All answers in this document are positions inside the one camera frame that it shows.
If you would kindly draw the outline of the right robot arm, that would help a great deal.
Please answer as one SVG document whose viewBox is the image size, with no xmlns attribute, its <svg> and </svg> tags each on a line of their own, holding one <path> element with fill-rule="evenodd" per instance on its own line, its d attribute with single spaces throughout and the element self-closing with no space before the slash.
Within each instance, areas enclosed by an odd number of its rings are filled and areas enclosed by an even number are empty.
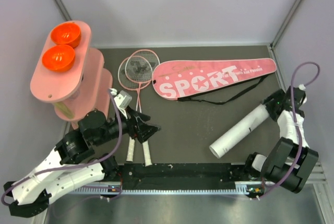
<svg viewBox="0 0 334 224">
<path fill-rule="evenodd" d="M 261 102 L 269 117 L 279 125 L 280 138 L 267 157 L 257 152 L 247 157 L 243 172 L 248 179 L 277 184 L 292 167 L 280 186 L 292 193 L 302 190 L 319 158 L 305 139 L 305 114 L 300 110 L 304 102 L 305 91 L 296 87 L 280 89 Z"/>
</svg>

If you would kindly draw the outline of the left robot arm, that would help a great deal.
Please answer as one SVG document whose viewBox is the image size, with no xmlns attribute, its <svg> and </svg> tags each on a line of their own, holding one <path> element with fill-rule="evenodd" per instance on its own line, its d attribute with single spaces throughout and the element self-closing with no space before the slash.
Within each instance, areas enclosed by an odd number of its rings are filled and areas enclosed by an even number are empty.
<svg viewBox="0 0 334 224">
<path fill-rule="evenodd" d="M 104 154 L 94 158 L 93 147 L 124 134 L 144 143 L 161 129 L 149 123 L 150 116 L 129 112 L 129 119 L 121 116 L 114 121 L 108 121 L 101 111 L 89 112 L 78 122 L 78 129 L 68 132 L 31 175 L 5 183 L 6 195 L 14 199 L 8 205 L 11 216 L 31 218 L 82 186 L 115 179 L 118 176 L 115 157 Z"/>
</svg>

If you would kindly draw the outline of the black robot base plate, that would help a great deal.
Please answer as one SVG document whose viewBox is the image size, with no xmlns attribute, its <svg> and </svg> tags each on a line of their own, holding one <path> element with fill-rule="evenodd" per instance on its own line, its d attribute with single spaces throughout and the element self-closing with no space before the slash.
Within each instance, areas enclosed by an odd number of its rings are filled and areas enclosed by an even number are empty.
<svg viewBox="0 0 334 224">
<path fill-rule="evenodd" d="M 253 181 L 243 164 L 140 163 L 120 165 L 114 177 L 103 182 L 122 182 L 125 190 L 220 190 L 234 189 L 235 182 Z"/>
</svg>

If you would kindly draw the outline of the white shuttlecock tube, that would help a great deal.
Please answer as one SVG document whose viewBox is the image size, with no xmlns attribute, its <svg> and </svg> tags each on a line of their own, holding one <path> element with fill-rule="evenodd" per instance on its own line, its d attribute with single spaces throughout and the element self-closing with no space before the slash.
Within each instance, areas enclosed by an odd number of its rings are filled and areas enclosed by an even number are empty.
<svg viewBox="0 0 334 224">
<path fill-rule="evenodd" d="M 209 149 L 216 158 L 221 158 L 242 139 L 269 117 L 269 113 L 263 104 L 253 109 L 247 116 L 242 118 L 231 129 L 214 141 Z"/>
</svg>

